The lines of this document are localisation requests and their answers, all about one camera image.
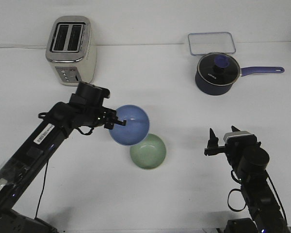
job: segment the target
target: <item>saucepan handle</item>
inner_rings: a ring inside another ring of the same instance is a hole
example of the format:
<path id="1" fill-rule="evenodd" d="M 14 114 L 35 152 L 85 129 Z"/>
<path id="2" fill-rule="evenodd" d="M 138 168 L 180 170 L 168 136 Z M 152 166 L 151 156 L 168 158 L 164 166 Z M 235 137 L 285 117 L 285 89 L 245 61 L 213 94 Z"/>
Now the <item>saucepan handle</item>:
<path id="1" fill-rule="evenodd" d="M 283 73 L 285 69 L 283 67 L 245 67 L 241 68 L 242 76 L 246 76 L 253 73 Z"/>

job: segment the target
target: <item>green bowl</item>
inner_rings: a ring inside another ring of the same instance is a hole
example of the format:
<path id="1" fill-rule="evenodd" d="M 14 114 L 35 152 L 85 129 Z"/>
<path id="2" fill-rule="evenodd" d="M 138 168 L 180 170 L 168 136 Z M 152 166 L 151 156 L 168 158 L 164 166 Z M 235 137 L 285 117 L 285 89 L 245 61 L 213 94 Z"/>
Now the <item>green bowl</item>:
<path id="1" fill-rule="evenodd" d="M 159 137 L 149 133 L 143 141 L 130 147 L 130 156 L 138 167 L 153 169 L 164 161 L 166 146 Z"/>

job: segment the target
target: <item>saucepan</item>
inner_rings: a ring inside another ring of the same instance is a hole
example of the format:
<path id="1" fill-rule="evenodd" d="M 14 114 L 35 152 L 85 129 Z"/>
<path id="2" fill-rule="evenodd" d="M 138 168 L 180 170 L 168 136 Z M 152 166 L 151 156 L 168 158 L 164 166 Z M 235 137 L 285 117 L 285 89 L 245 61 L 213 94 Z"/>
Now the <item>saucepan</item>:
<path id="1" fill-rule="evenodd" d="M 240 76 L 253 73 L 283 73 L 283 67 L 245 67 L 225 53 L 211 52 L 199 60 L 195 82 L 206 94 L 218 96 L 229 91 Z"/>

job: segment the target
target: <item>toaster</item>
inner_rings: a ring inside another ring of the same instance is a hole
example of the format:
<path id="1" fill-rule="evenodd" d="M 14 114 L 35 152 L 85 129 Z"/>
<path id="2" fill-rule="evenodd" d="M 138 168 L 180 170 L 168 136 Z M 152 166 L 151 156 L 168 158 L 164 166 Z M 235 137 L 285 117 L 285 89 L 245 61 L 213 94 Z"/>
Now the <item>toaster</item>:
<path id="1" fill-rule="evenodd" d="M 63 16 L 52 27 L 46 59 L 63 85 L 77 86 L 93 80 L 97 49 L 90 20 L 83 16 Z"/>

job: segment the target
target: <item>cable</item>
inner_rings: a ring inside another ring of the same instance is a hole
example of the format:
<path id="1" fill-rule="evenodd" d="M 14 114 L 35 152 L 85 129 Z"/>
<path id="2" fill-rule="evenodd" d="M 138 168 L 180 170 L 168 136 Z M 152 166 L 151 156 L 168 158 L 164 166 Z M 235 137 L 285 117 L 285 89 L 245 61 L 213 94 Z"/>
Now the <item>cable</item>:
<path id="1" fill-rule="evenodd" d="M 42 186 L 42 191 L 41 191 L 41 194 L 40 194 L 40 198 L 39 198 L 39 202 L 38 202 L 37 210 L 36 210 L 36 212 L 35 212 L 35 218 L 37 218 L 37 216 L 38 216 L 38 211 L 39 211 L 39 207 L 40 207 L 40 203 L 41 203 L 41 198 L 42 198 L 42 195 L 43 195 L 43 192 L 44 192 L 45 180 L 46 180 L 46 177 L 47 177 L 47 171 L 48 171 L 48 165 L 49 165 L 49 161 L 47 161 L 47 164 L 46 164 L 46 166 L 45 166 L 45 173 L 44 173 L 44 179 L 43 179 L 43 186 Z"/>
<path id="2" fill-rule="evenodd" d="M 277 193 L 277 191 L 276 191 L 276 189 L 275 189 L 275 186 L 274 186 L 274 184 L 273 184 L 273 181 L 272 181 L 270 175 L 269 175 L 267 172 L 266 172 L 266 174 L 267 174 L 268 179 L 270 180 L 270 183 L 271 183 L 271 185 L 272 185 L 272 187 L 273 187 L 273 190 L 274 190 L 274 192 L 275 192 L 275 194 L 276 194 L 276 197 L 277 197 L 278 202 L 279 202 L 279 204 L 280 204 L 280 207 L 281 207 L 281 209 L 282 209 L 283 217 L 285 218 L 285 221 L 286 221 L 286 223 L 287 223 L 287 216 L 286 216 L 286 213 L 285 213 L 285 209 L 283 208 L 283 205 L 282 205 L 282 203 L 281 203 L 281 200 L 280 200 L 279 195 L 278 195 L 278 193 Z"/>

